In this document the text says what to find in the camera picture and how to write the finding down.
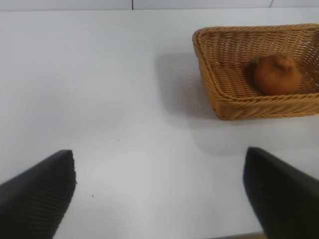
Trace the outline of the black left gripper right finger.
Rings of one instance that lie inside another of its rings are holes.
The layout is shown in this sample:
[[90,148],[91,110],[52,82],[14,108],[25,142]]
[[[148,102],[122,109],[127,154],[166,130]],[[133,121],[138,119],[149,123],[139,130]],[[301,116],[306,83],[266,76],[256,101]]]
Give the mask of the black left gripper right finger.
[[319,237],[319,181],[269,152],[248,147],[243,184],[269,239]]

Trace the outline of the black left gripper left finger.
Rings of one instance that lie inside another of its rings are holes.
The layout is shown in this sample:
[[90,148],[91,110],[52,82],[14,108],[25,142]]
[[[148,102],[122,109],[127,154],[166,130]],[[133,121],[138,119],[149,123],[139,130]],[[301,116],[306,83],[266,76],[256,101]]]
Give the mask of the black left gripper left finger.
[[51,239],[76,188],[71,150],[60,150],[0,185],[0,237]]

